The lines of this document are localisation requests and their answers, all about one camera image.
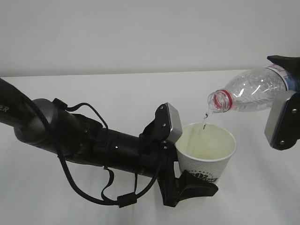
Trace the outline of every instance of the bottle label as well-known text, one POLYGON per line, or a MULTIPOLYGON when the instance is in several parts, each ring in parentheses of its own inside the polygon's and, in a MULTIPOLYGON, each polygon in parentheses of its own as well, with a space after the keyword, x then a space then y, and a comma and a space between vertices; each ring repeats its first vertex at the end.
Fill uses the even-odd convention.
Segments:
POLYGON ((273 70, 275 73, 281 76, 282 80, 285 82, 286 90, 296 90, 296 83, 294 78, 281 66, 273 64, 266 68, 273 70))

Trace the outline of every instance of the red bottle ring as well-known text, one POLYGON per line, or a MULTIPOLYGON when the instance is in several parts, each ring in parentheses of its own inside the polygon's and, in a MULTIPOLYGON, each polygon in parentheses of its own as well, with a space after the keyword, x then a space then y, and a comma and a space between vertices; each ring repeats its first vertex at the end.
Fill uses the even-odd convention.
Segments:
MULTIPOLYGON (((233 98, 231 97, 230 93, 227 90, 224 90, 224 89, 217 90, 217 91, 221 91, 221 92, 223 92, 223 93, 226 94, 226 96, 229 99, 229 109, 228 110, 230 110, 232 108, 232 106, 233 106, 233 98)), ((215 103, 215 106, 217 108, 221 108, 222 107, 221 104, 217 101, 217 96, 216 95, 214 96, 214 103, 215 103)))

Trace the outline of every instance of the white background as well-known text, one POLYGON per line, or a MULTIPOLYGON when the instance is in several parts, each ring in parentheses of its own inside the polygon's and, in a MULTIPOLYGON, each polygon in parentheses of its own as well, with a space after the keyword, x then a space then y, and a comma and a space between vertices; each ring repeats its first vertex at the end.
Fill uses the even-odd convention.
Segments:
POLYGON ((246 69, 300 56, 299 0, 1 0, 0 76, 246 69))
MULTIPOLYGON (((182 125, 201 121, 207 95, 241 71, 193 73, 11 77, 30 98, 58 97, 69 104, 92 104, 110 129, 139 135, 156 108, 170 102, 182 125)), ((87 108, 79 110, 96 116, 87 108)), ((264 127, 269 111, 226 112, 210 122, 228 129, 237 140, 214 197, 162 205, 157 183, 138 203, 122 209, 90 203, 78 196, 64 177, 57 157, 18 142, 13 129, 0 126, 0 222, 4 225, 298 225, 300 221, 300 150, 272 149, 264 127)), ((108 172, 69 164, 78 186, 100 197, 108 172)), ((133 174, 114 170, 106 191, 116 196, 132 192, 133 174)), ((141 190, 149 178, 139 176, 141 190)))

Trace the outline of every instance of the white table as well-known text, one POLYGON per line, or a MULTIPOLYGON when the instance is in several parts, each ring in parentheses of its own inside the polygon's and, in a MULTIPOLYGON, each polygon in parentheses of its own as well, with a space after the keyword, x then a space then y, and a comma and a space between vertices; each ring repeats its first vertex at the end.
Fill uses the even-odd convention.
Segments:
MULTIPOLYGON (((207 95, 241 71, 74 75, 5 78, 30 98, 60 98, 72 106, 89 102, 109 128, 139 135, 156 108, 170 102, 182 125, 201 121, 207 95)), ((79 113, 97 119, 88 108, 79 113)), ((18 142, 0 125, 0 221, 4 225, 293 225, 300 221, 300 146, 272 149, 264 127, 269 111, 227 112, 211 116, 235 136, 231 158, 214 197, 194 198, 166 207, 157 183, 138 203, 122 209, 90 203, 69 186, 56 155, 18 142)), ((108 172, 69 163, 78 186, 100 198, 108 172)), ((132 192, 134 176, 115 171, 110 198, 132 192)), ((139 176, 138 189, 149 178, 139 176)))

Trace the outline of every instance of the white wall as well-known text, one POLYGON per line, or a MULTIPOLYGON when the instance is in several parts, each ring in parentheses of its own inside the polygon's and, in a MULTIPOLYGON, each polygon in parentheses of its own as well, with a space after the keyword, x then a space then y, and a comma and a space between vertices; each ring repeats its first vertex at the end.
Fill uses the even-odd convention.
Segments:
POLYGON ((299 0, 1 0, 0 76, 249 68, 300 56, 299 0))

